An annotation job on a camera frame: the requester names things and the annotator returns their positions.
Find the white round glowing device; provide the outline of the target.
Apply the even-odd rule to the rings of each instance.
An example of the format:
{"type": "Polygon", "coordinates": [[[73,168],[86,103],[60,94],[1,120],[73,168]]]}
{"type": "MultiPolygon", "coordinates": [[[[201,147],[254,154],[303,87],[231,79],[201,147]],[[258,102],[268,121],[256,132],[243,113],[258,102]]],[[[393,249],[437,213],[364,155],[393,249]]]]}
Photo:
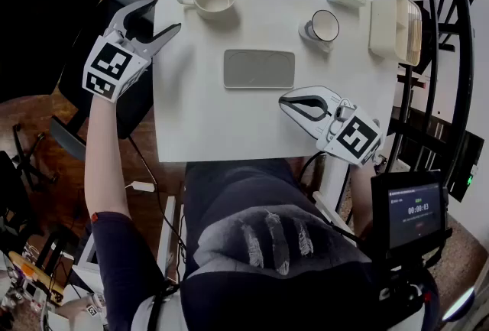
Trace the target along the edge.
{"type": "Polygon", "coordinates": [[[453,323],[464,317],[471,309],[475,299],[475,288],[468,288],[444,313],[442,322],[453,323]]]}

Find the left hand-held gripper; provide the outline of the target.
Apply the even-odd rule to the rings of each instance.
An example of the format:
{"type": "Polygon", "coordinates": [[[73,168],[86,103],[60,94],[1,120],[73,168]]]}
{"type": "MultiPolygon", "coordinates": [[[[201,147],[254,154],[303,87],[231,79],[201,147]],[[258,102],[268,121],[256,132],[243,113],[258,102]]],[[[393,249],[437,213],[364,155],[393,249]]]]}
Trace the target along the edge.
{"type": "Polygon", "coordinates": [[[181,23],[177,23],[146,40],[126,37],[126,21],[134,15],[140,18],[156,4],[157,0],[140,0],[115,13],[105,33],[97,37],[86,59],[82,81],[84,90],[109,102],[116,102],[138,81],[151,64],[151,58],[180,32],[181,23]]]}

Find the person's left forearm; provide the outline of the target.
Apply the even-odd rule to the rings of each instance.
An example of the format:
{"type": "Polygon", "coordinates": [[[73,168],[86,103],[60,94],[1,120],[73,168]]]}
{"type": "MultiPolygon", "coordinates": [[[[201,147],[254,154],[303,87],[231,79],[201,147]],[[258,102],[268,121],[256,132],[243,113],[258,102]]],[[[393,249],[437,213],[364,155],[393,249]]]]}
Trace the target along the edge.
{"type": "Polygon", "coordinates": [[[130,216],[118,144],[116,105],[92,98],[86,140],[84,190],[91,215],[101,212],[130,216]]]}

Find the white cup with black rim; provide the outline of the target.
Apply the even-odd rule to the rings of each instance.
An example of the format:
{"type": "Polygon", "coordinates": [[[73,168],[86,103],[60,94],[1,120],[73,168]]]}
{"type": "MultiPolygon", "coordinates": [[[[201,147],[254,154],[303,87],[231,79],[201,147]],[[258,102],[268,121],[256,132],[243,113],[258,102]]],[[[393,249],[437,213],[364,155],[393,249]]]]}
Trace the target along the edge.
{"type": "Polygon", "coordinates": [[[339,36],[340,27],[337,17],[328,10],[320,9],[298,27],[300,37],[320,50],[329,53],[334,40],[339,36]]]}

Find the white table leg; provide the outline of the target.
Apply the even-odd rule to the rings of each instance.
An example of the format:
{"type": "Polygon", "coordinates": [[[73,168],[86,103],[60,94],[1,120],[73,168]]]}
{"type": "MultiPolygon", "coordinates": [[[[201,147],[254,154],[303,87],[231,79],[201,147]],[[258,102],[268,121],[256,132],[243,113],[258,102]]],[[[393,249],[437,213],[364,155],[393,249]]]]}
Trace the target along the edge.
{"type": "Polygon", "coordinates": [[[167,276],[167,267],[170,265],[170,243],[173,231],[170,227],[176,208],[176,200],[174,196],[169,196],[164,207],[164,220],[160,232],[160,241],[157,252],[157,264],[164,274],[167,276]]]}
{"type": "Polygon", "coordinates": [[[348,163],[327,156],[319,190],[313,193],[316,207],[326,219],[346,232],[352,233],[345,221],[336,211],[338,202],[342,200],[343,190],[348,179],[348,163]]]}

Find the white flat panel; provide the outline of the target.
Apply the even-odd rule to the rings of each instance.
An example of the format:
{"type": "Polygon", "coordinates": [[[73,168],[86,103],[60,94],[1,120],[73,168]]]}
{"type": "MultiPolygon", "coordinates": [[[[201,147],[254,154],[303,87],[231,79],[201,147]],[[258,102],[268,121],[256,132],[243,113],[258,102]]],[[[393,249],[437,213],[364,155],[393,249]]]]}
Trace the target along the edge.
{"type": "Polygon", "coordinates": [[[96,260],[96,248],[93,234],[88,237],[79,262],[73,266],[73,270],[94,293],[103,293],[103,283],[99,264],[96,260]]]}

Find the black chest mount rig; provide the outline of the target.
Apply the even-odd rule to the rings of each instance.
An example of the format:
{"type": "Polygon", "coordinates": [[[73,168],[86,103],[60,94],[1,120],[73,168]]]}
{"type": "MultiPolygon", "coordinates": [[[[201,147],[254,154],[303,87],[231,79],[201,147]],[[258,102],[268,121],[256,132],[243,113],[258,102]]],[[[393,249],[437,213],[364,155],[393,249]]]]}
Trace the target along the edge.
{"type": "Polygon", "coordinates": [[[435,331],[441,313],[439,287],[430,272],[442,257],[437,248],[427,261],[391,274],[379,293],[379,327],[382,331],[435,331]]]}

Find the black office chair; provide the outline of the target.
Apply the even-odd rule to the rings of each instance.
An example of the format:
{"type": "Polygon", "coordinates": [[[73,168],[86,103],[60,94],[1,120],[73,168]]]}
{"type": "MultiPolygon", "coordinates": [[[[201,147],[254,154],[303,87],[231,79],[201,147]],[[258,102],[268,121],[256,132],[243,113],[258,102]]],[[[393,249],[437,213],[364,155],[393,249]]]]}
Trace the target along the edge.
{"type": "Polygon", "coordinates": [[[78,131],[92,95],[82,88],[83,66],[116,11],[138,0],[0,0],[0,104],[55,89],[77,109],[68,123],[56,116],[50,133],[84,160],[78,131]]]}

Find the white power adapter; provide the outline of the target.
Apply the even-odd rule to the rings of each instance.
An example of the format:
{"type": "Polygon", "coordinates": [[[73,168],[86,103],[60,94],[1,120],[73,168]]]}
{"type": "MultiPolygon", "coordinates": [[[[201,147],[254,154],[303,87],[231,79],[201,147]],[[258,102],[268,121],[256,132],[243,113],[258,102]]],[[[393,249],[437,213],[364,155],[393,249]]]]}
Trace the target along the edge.
{"type": "Polygon", "coordinates": [[[149,192],[153,193],[155,191],[155,185],[153,183],[141,182],[141,181],[133,181],[126,187],[131,187],[137,191],[149,192]]]}

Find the black metal railing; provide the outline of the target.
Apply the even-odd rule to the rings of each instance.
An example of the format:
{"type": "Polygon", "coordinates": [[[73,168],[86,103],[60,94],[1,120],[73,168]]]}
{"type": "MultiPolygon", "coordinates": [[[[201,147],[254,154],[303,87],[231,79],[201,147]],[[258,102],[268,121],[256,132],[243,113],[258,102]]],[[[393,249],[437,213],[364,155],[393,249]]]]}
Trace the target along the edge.
{"type": "Polygon", "coordinates": [[[398,157],[402,143],[413,144],[411,150],[411,170],[426,170],[432,157],[439,159],[444,184],[448,181],[461,150],[474,83],[474,38],[471,25],[470,7],[474,0],[428,0],[428,9],[422,10],[422,48],[417,66],[405,67],[401,77],[403,91],[398,112],[391,118],[388,132],[394,136],[393,150],[389,154],[391,165],[398,157]],[[429,133],[434,120],[436,85],[443,51],[459,55],[458,83],[452,122],[445,138],[439,139],[429,133]],[[430,70],[430,80],[426,108],[421,113],[419,125],[410,124],[408,117],[411,109],[414,79],[430,70]]]}

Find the black metal stand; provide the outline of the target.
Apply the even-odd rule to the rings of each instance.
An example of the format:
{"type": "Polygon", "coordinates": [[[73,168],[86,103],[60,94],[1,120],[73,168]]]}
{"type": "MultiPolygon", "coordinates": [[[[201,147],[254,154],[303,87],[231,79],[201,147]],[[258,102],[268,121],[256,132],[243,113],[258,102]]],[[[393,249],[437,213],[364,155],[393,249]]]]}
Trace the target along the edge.
{"type": "Polygon", "coordinates": [[[79,236],[69,229],[50,233],[35,266],[51,276],[63,254],[75,255],[78,244],[79,236]]]}

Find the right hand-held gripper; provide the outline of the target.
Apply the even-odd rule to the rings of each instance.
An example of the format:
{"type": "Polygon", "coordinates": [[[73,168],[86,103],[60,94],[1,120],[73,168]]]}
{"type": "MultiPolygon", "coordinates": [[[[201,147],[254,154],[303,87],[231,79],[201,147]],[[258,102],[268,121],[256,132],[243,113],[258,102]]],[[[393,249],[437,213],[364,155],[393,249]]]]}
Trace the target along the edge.
{"type": "Polygon", "coordinates": [[[363,109],[348,99],[340,100],[325,86],[307,86],[282,95],[279,106],[318,139],[316,147],[320,151],[362,167],[380,147],[381,129],[363,109]]]}

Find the dark feather print t-shirt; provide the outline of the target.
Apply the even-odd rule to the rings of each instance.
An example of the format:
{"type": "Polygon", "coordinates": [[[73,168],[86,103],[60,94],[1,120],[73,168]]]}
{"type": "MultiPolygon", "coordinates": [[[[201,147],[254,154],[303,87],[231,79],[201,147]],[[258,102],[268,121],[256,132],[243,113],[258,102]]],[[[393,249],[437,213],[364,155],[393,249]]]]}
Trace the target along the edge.
{"type": "Polygon", "coordinates": [[[428,271],[388,285],[336,232],[283,159],[194,163],[184,190],[186,272],[175,297],[128,211],[121,171],[87,182],[110,331],[385,331],[439,314],[428,271]]]}

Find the black box with green light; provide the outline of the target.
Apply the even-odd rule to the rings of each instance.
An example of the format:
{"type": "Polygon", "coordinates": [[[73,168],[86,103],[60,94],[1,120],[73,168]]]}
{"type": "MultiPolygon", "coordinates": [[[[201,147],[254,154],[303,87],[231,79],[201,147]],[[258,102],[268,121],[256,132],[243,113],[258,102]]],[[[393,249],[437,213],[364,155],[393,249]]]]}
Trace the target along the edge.
{"type": "Polygon", "coordinates": [[[449,195],[460,203],[478,171],[478,161],[483,147],[483,138],[465,131],[461,150],[448,181],[449,195]]]}

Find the grey two-slot coaster tray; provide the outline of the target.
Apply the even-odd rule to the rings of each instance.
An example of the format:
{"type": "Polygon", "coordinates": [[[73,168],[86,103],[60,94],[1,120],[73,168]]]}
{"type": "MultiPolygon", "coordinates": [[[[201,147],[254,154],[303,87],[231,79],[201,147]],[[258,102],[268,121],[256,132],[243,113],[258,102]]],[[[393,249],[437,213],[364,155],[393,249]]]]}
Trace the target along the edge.
{"type": "Polygon", "coordinates": [[[292,89],[295,54],[276,50],[226,50],[223,83],[227,89],[292,89]]]}

